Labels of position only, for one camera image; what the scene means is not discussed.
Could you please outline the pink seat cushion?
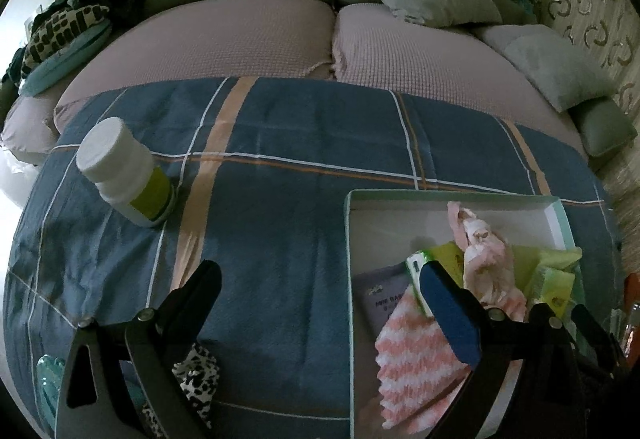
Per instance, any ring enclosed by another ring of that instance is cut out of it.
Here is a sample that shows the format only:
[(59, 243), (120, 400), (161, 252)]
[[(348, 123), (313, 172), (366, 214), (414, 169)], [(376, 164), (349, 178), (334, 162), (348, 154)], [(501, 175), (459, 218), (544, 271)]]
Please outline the pink seat cushion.
[(319, 0), (204, 0), (156, 14), (46, 91), (18, 99), (1, 143), (40, 165), (93, 96), (150, 82), (224, 76), (329, 79), (335, 15)]
[(382, 4), (353, 4), (337, 13), (332, 54), (338, 81), (479, 110), (586, 154), (568, 115), (506, 58), (462, 30), (406, 23)]

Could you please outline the green small carton box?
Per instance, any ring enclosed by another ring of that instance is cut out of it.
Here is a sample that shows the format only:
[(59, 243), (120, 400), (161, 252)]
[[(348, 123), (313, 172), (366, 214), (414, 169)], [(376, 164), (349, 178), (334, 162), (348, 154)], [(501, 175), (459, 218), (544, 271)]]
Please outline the green small carton box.
[(435, 257), (429, 251), (416, 251), (405, 260), (411, 284), (413, 286), (414, 295), (416, 296), (416, 300), (418, 300), (421, 311), (428, 319), (434, 318), (434, 315), (430, 306), (422, 295), (420, 274), (422, 268), (434, 259)]

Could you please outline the white pill bottle green label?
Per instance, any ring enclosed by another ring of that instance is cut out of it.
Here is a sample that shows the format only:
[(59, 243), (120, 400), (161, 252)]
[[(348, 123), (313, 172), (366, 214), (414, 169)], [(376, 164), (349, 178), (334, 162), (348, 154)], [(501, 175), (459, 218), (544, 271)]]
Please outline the white pill bottle green label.
[(159, 225), (175, 205), (166, 172), (118, 117), (101, 120), (86, 134), (76, 166), (105, 203), (140, 227)]

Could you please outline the pink right seat cushion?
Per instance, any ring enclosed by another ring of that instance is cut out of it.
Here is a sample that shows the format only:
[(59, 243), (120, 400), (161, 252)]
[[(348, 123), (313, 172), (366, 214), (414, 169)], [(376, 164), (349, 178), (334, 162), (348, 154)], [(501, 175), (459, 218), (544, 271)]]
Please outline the pink right seat cushion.
[(406, 23), (382, 4), (353, 4), (337, 13), (332, 54), (338, 81), (479, 110), (586, 154), (568, 115), (506, 58), (462, 30)]

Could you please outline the pink white striped fuzzy cloth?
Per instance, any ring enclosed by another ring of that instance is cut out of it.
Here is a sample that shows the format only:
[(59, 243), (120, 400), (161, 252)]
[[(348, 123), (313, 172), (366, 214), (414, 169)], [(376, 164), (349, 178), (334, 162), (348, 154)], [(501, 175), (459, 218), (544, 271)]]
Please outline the pink white striped fuzzy cloth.
[(382, 427), (408, 435), (433, 428), (470, 368), (458, 360), (437, 322), (405, 290), (374, 343)]

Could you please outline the teal plastic case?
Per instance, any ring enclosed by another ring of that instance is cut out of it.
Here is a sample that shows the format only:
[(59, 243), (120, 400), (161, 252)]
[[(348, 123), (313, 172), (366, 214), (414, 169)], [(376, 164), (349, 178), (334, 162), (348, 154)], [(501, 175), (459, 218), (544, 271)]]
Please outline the teal plastic case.
[(64, 371), (65, 361), (52, 355), (43, 355), (36, 363), (36, 404), (50, 430), (55, 429)]

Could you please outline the beige sock with print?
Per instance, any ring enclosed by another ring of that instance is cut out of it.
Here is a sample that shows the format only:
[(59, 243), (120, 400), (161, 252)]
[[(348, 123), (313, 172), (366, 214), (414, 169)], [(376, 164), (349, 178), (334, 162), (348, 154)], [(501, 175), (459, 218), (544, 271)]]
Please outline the beige sock with print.
[(449, 202), (447, 209), (454, 243), (463, 253), (463, 287), (485, 308), (499, 308), (523, 322), (527, 300), (515, 284), (511, 246), (459, 202)]

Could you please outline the purple booklet in tray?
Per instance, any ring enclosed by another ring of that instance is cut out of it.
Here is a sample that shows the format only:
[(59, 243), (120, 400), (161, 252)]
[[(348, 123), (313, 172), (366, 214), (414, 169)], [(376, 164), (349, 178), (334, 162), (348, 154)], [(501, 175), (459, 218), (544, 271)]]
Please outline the purple booklet in tray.
[(411, 284), (405, 263), (362, 272), (352, 278), (358, 306), (372, 336), (378, 336)]

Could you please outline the leopard print scrunchie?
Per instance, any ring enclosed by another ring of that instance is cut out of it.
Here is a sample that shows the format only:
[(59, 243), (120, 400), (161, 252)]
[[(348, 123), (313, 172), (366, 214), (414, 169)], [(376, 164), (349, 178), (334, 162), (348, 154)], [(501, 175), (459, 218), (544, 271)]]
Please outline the leopard print scrunchie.
[(208, 429), (212, 428), (210, 408), (219, 381), (219, 365), (213, 353), (195, 343), (186, 359), (176, 363), (171, 372), (179, 381), (180, 389), (194, 407)]

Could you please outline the black white patterned cushion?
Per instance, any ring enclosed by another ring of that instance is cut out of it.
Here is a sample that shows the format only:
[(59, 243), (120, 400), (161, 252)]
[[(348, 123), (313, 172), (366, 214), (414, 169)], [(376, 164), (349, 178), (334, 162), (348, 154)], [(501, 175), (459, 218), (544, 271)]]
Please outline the black white patterned cushion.
[(26, 79), (37, 67), (54, 56), (85, 46), (111, 27), (111, 11), (94, 4), (56, 12), (29, 39), (23, 55), (21, 77)]

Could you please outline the yellow green tissue pack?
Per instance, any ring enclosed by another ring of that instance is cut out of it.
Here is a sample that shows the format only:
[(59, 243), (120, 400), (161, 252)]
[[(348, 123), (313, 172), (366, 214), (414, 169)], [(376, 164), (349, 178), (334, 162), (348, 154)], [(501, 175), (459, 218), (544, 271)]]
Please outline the yellow green tissue pack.
[[(510, 246), (514, 257), (515, 284), (526, 297), (526, 311), (535, 303), (547, 303), (558, 318), (563, 318), (568, 303), (573, 299), (582, 248)], [(427, 250), (456, 284), (463, 287), (463, 253), (456, 243), (449, 242)]]

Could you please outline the pale grey throw pillow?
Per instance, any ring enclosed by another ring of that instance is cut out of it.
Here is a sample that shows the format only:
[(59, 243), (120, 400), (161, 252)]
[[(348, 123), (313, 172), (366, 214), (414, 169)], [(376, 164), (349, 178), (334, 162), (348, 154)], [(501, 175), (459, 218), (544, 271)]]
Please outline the pale grey throw pillow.
[(586, 51), (547, 26), (496, 25), (481, 27), (475, 35), (519, 70), (558, 113), (615, 92), (612, 79)]

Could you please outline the pink left seat cushion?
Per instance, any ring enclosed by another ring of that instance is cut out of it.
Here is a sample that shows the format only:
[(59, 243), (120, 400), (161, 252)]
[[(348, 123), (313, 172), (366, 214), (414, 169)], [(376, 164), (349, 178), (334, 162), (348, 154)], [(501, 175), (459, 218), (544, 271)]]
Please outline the pink left seat cushion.
[(204, 0), (156, 14), (46, 91), (18, 99), (1, 143), (40, 165), (93, 96), (150, 82), (224, 76), (329, 79), (335, 15), (319, 0)]

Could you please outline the blue plaid blanket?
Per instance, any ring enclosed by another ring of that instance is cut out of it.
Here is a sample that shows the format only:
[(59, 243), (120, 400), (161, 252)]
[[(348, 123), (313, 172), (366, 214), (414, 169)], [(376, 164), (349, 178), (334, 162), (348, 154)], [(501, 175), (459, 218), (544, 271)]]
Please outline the blue plaid blanket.
[[(156, 228), (122, 217), (78, 170), (78, 146), (118, 117), (175, 183)], [(488, 114), (332, 81), (213, 78), (103, 92), (41, 166), (13, 239), (3, 324), (9, 371), (35, 413), (36, 363), (77, 324), (132, 319), (169, 293), (183, 258), (219, 263), (202, 328), (227, 387), (227, 435), (345, 438), (349, 314), (344, 206), (355, 190), (547, 194), (584, 257), (606, 323), (623, 299), (622, 239), (582, 154)]]

